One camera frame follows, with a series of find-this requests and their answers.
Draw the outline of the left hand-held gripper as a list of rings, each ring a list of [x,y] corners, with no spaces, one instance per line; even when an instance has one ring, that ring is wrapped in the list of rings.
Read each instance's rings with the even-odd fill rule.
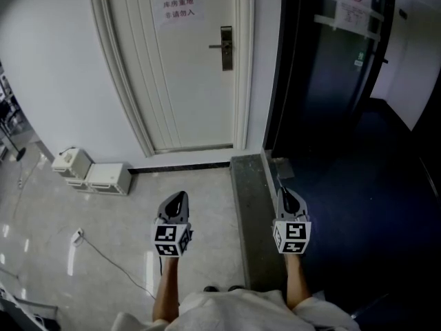
[[[188,194],[176,192],[158,207],[152,225],[152,242],[160,257],[181,257],[192,240],[192,233]]]

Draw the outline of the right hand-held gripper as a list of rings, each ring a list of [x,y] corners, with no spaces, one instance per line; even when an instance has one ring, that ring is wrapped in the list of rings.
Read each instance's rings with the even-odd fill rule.
[[[278,190],[272,234],[280,254],[303,254],[310,240],[311,221],[307,203],[285,186]]]

